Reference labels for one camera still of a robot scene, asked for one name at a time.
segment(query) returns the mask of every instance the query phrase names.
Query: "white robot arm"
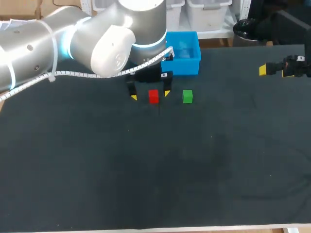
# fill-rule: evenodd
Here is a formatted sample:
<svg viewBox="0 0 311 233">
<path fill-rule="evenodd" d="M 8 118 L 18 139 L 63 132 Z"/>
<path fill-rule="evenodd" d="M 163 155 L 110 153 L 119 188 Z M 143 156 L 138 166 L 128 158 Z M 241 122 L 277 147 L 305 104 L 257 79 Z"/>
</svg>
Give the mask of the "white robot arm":
<svg viewBox="0 0 311 233">
<path fill-rule="evenodd" d="M 65 59 L 112 77 L 128 59 L 140 65 L 165 49 L 165 0 L 117 0 L 94 17 L 77 7 L 61 7 L 43 20 L 1 32 L 0 92 Z"/>
</svg>

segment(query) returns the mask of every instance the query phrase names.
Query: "paper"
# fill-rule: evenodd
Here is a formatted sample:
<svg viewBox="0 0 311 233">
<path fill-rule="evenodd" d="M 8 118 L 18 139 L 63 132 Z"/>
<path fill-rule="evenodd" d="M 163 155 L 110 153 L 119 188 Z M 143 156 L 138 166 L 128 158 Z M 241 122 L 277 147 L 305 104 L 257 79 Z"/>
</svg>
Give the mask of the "paper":
<svg viewBox="0 0 311 233">
<path fill-rule="evenodd" d="M 15 28 L 27 23 L 34 22 L 35 19 L 32 20 L 17 20 L 17 19 L 10 19 L 10 21 L 0 21 L 0 31 L 7 30 L 9 28 Z"/>
</svg>

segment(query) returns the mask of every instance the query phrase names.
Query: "white storage bin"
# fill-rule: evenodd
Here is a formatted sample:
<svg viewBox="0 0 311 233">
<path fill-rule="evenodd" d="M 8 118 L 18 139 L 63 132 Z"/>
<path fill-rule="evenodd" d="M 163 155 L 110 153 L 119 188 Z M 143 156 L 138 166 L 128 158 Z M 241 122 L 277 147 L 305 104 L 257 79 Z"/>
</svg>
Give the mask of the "white storage bin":
<svg viewBox="0 0 311 233">
<path fill-rule="evenodd" d="M 92 0 L 93 10 L 101 12 L 114 2 L 116 2 L 116 0 Z"/>
<path fill-rule="evenodd" d="M 185 0 L 166 0 L 166 26 L 168 31 L 177 31 L 182 6 Z"/>
<path fill-rule="evenodd" d="M 193 31 L 213 31 L 222 27 L 232 0 L 187 0 L 187 13 Z"/>
</svg>

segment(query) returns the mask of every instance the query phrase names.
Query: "table surface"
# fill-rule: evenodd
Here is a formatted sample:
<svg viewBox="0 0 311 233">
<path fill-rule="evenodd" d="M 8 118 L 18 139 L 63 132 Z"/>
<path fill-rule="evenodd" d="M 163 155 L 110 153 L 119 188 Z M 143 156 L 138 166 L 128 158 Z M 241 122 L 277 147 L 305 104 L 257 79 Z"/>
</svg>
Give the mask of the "table surface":
<svg viewBox="0 0 311 233">
<path fill-rule="evenodd" d="M 200 75 L 176 77 L 160 105 L 147 90 L 161 83 L 138 83 L 134 101 L 123 78 L 59 77 L 12 97 L 0 232 L 309 223 L 311 79 L 258 76 L 303 51 L 202 50 Z"/>
</svg>

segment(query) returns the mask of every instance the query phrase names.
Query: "yellow tape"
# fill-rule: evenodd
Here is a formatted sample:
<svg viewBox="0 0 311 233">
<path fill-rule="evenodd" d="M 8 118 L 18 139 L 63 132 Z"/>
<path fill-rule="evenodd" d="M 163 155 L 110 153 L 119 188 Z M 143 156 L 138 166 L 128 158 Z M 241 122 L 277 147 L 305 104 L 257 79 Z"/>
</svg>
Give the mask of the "yellow tape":
<svg viewBox="0 0 311 233">
<path fill-rule="evenodd" d="M 259 67 L 259 75 L 260 76 L 267 75 L 266 64 L 264 64 L 263 66 Z"/>
</svg>

